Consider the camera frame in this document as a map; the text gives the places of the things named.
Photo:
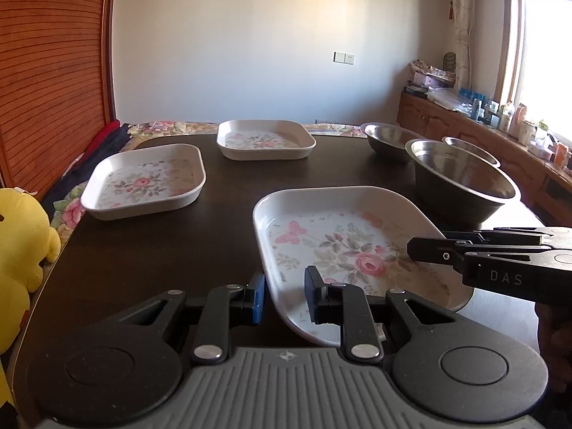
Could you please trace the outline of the right hand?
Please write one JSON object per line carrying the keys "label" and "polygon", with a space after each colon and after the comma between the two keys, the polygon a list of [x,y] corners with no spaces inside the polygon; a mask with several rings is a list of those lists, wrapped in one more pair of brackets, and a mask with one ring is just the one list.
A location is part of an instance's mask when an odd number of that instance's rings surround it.
{"label": "right hand", "polygon": [[549,387],[564,392],[571,387],[571,311],[535,304],[540,354],[549,369]]}

